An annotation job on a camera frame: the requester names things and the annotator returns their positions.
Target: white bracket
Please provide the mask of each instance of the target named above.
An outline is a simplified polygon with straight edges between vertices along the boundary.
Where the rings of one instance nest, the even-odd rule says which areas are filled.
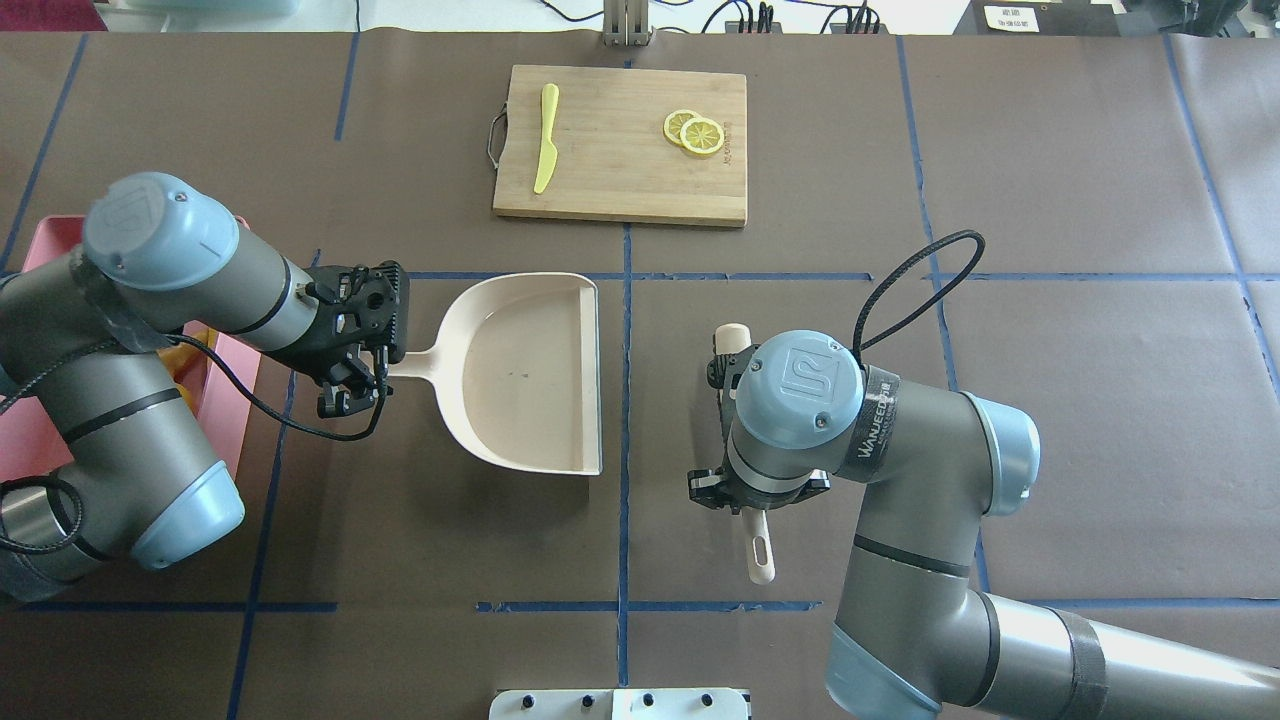
[[[751,720],[750,698],[733,688],[503,691],[489,720]]]
[[[649,0],[604,0],[604,44],[649,45]]]

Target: wooden cutting board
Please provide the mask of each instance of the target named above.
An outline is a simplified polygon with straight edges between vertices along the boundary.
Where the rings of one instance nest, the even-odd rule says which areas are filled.
[[[559,159],[545,192],[534,195],[548,82],[559,86]],[[667,141],[663,120],[682,108],[724,127],[719,152],[690,156]],[[499,215],[746,224],[746,76],[516,65],[507,115],[493,193]]]

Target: yellow knife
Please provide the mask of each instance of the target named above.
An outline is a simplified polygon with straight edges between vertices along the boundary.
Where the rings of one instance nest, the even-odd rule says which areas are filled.
[[[556,158],[559,151],[552,143],[552,128],[556,126],[556,108],[559,105],[559,86],[548,82],[543,86],[543,143],[538,151],[538,177],[534,179],[534,193],[541,195],[556,172]]]

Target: white dustpan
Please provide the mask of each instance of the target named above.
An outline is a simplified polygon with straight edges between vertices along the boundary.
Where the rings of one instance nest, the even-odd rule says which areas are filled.
[[[468,452],[503,468],[600,474],[600,333],[595,283],[571,273],[500,275],[449,306],[435,346],[393,378],[435,386]]]

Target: dark red object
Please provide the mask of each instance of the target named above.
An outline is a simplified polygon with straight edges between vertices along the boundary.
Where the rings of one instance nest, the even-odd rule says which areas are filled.
[[[0,29],[106,29],[92,0],[0,0]]]

